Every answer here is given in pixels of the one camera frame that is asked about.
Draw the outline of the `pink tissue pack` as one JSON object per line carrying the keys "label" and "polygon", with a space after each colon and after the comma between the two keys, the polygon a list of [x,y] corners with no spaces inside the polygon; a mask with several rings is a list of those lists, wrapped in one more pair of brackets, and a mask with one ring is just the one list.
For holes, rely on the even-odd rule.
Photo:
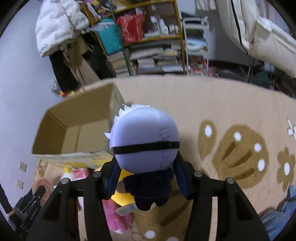
{"label": "pink tissue pack", "polygon": [[89,170],[87,168],[73,169],[72,172],[74,181],[82,180],[89,176]]}

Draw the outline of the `pink plush bear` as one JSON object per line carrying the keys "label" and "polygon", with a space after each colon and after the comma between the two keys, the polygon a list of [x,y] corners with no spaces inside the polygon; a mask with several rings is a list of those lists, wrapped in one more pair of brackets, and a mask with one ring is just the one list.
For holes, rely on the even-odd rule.
{"label": "pink plush bear", "polygon": [[[112,199],[102,201],[109,230],[120,235],[126,233],[134,221],[132,213],[125,216],[120,216],[116,213],[117,208],[134,202],[131,195],[124,194],[124,196],[123,198],[113,196]],[[86,238],[83,197],[78,197],[78,204],[80,205],[80,210],[78,211],[79,233],[80,238],[83,239]]]}

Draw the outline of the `yellow plush toy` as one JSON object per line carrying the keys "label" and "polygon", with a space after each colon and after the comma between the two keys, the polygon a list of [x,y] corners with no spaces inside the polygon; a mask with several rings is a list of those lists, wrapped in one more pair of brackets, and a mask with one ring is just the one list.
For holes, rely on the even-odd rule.
{"label": "yellow plush toy", "polygon": [[121,170],[115,193],[111,197],[111,199],[120,206],[135,203],[134,197],[130,193],[123,192],[125,190],[123,188],[123,179],[131,175],[133,175],[133,173],[129,173],[124,169]]}

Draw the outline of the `white-haired blindfolded plush doll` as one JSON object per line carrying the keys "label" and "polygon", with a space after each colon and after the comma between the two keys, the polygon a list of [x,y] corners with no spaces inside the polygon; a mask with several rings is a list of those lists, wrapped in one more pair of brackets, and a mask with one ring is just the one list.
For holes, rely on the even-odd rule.
{"label": "white-haired blindfolded plush doll", "polygon": [[128,173],[117,184],[118,193],[130,194],[133,201],[116,212],[123,216],[152,205],[164,206],[172,192],[180,138],[175,121],[149,105],[125,105],[115,116],[105,136],[119,167]]}

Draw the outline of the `blue jeans leg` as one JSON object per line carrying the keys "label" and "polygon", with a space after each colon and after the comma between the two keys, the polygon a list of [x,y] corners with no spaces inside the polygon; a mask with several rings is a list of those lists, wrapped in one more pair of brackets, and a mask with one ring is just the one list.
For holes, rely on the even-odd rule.
{"label": "blue jeans leg", "polygon": [[261,221],[270,240],[274,240],[284,229],[295,211],[295,185],[289,185],[287,198],[279,210],[270,210]]}

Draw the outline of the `brown cardboard box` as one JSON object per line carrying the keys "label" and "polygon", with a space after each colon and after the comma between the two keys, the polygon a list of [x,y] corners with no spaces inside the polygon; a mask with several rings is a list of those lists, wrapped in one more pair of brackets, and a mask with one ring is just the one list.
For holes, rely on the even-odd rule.
{"label": "brown cardboard box", "polygon": [[56,166],[99,168],[113,158],[105,134],[124,104],[114,83],[68,97],[45,112],[32,154]]}

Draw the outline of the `beige paw-print rug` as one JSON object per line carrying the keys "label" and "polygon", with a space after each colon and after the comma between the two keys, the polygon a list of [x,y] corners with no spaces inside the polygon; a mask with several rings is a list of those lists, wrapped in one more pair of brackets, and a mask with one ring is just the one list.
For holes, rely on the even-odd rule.
{"label": "beige paw-print rug", "polygon": [[[259,217],[295,184],[295,100],[287,95],[185,75],[113,78],[83,91],[107,83],[117,86],[124,106],[149,105],[167,113],[177,125],[183,160],[211,179],[234,179]],[[185,240],[193,202],[181,194],[175,174],[171,184],[164,206],[132,212],[135,240]],[[217,214],[213,197],[209,240],[216,240]]]}

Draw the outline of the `beige hanging garment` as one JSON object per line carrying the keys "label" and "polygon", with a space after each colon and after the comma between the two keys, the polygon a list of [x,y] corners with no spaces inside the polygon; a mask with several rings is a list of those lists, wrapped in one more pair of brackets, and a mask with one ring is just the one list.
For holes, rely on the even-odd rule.
{"label": "beige hanging garment", "polygon": [[93,68],[83,57],[83,54],[90,51],[90,47],[82,37],[77,38],[75,42],[67,45],[63,50],[66,65],[81,86],[91,85],[100,81]]}

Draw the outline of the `stack of books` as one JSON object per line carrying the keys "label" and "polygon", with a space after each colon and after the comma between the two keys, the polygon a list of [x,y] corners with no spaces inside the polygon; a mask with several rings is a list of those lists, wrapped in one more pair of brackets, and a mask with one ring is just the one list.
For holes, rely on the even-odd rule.
{"label": "stack of books", "polygon": [[107,56],[116,77],[139,74],[182,73],[182,53],[172,42],[139,44]]}

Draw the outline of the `cream hanging coat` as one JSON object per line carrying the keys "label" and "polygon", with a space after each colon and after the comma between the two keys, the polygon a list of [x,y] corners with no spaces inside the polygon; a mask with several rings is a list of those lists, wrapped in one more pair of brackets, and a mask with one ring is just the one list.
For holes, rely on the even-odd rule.
{"label": "cream hanging coat", "polygon": [[215,1],[229,39],[248,56],[268,62],[295,78],[295,39],[261,17],[255,1]]}

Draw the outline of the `white rolling cart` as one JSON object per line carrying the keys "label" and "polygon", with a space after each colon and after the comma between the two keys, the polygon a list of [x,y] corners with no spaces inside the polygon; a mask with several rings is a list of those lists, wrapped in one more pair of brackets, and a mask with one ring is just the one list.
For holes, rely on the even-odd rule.
{"label": "white rolling cart", "polygon": [[182,24],[187,75],[208,75],[210,32],[208,17],[183,18]]}

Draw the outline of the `teal storage bag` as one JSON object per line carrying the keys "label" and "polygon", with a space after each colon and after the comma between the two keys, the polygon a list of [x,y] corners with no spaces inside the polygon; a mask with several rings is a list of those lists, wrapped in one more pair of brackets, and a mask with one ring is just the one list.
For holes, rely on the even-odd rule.
{"label": "teal storage bag", "polygon": [[116,26],[111,18],[102,19],[95,24],[95,29],[100,37],[107,55],[121,51],[121,44],[116,31]]}

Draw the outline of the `white puffer jacket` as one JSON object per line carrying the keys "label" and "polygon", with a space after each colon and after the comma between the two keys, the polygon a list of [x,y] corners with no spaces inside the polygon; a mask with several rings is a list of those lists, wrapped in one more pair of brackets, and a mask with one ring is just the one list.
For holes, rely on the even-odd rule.
{"label": "white puffer jacket", "polygon": [[65,47],[88,27],[88,18],[77,1],[42,1],[35,26],[40,56],[49,56]]}

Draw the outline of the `wooden bookshelf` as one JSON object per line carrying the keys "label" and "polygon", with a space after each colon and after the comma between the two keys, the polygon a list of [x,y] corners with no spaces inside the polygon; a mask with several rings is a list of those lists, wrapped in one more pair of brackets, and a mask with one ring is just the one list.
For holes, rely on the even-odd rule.
{"label": "wooden bookshelf", "polygon": [[[184,37],[177,1],[83,1],[82,9],[90,22],[91,29],[95,32],[96,39],[99,41],[102,52],[106,57],[107,66],[114,77],[116,77],[115,72],[107,60],[108,55],[94,27],[96,23],[106,18],[113,19],[115,23],[122,51],[125,48],[139,44],[147,45],[151,43],[156,45],[159,42],[172,42],[178,45],[181,49],[183,63],[183,72],[179,74],[185,73]],[[126,14],[145,15],[144,35],[140,40],[133,43],[124,43],[121,29],[116,22],[116,18]]]}

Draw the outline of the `red patterned bag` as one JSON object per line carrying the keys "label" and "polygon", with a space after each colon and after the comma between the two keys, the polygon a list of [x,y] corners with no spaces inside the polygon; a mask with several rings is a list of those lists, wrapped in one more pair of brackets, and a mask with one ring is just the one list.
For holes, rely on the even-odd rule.
{"label": "red patterned bag", "polygon": [[144,14],[126,14],[116,18],[116,22],[121,29],[124,43],[133,43],[143,37]]}

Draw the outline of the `lower wall socket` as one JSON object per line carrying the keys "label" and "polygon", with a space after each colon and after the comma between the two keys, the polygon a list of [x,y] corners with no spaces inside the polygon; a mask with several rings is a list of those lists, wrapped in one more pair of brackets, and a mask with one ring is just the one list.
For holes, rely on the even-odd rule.
{"label": "lower wall socket", "polygon": [[16,180],[16,187],[23,189],[23,182],[21,180]]}

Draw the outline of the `wall socket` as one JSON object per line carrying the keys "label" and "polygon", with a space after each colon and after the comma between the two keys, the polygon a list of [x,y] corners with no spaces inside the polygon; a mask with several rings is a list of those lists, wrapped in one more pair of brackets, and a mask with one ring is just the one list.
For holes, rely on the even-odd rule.
{"label": "wall socket", "polygon": [[27,164],[20,162],[18,169],[22,172],[26,172],[27,170]]}
{"label": "wall socket", "polygon": [[23,182],[21,180],[16,180],[16,187],[23,189]]}

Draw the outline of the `upper wall socket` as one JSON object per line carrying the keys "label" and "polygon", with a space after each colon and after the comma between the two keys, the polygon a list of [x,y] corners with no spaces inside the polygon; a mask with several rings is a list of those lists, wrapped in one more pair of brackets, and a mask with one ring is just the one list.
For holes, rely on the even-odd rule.
{"label": "upper wall socket", "polygon": [[27,170],[27,164],[20,162],[18,169],[22,172],[26,172]]}

